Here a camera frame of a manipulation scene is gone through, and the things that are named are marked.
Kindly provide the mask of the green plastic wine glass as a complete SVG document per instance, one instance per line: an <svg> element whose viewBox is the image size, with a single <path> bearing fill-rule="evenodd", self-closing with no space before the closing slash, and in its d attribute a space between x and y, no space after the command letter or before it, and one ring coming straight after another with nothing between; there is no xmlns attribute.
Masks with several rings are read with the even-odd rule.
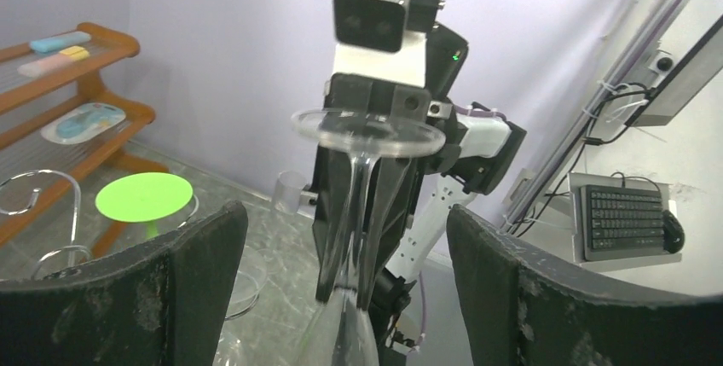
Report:
<svg viewBox="0 0 723 366"><path fill-rule="evenodd" d="M180 212L194 198L192 184L167 172L142 172L114 180L95 197L106 218L126 224L145 224L146 238L159 235L158 221Z"/></svg>

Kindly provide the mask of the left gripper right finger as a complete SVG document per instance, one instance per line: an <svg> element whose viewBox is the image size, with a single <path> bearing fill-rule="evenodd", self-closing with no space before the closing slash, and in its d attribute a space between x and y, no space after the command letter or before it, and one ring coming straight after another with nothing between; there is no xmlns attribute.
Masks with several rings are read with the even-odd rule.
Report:
<svg viewBox="0 0 723 366"><path fill-rule="evenodd" d="M451 208L446 232L476 365L719 365L722 298L572 264Z"/></svg>

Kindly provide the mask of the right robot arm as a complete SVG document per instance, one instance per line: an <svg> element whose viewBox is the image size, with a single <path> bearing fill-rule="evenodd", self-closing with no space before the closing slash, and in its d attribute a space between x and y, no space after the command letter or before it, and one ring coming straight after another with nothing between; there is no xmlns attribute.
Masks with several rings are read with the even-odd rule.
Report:
<svg viewBox="0 0 723 366"><path fill-rule="evenodd" d="M424 262L445 231L451 207L490 194L517 154L526 132L479 103L453 104L448 93L469 52L468 42L436 24L416 39L425 48L425 86L402 76L400 53L339 45L324 104L329 108L422 119L441 130L445 144L416 160L379 162L367 215L379 238L367 290L369 314L383 365L403 365L396 321L419 284Z"/></svg>

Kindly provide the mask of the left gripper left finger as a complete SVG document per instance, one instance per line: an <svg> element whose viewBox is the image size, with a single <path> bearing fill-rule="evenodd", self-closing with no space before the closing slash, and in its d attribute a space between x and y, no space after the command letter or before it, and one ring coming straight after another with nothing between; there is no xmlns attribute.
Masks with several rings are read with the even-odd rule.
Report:
<svg viewBox="0 0 723 366"><path fill-rule="evenodd" d="M2 282L2 364L212 364L247 228L234 200L119 253Z"/></svg>

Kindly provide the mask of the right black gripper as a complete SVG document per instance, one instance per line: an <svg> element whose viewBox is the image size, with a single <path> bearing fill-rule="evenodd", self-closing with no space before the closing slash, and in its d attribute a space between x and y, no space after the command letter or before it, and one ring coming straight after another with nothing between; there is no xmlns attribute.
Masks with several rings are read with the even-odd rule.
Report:
<svg viewBox="0 0 723 366"><path fill-rule="evenodd" d="M413 107L401 105L391 114L374 111L374 97L392 100L396 93L414 99ZM386 221L411 159L437 154L456 138L456 119L443 119L442 129L427 122L423 110L430 105L431 95L423 88L348 73L331 77L325 107L313 112L313 138L320 146L313 174L317 301L326 303L332 293L348 224L364 228L356 306L368 309Z"/></svg>

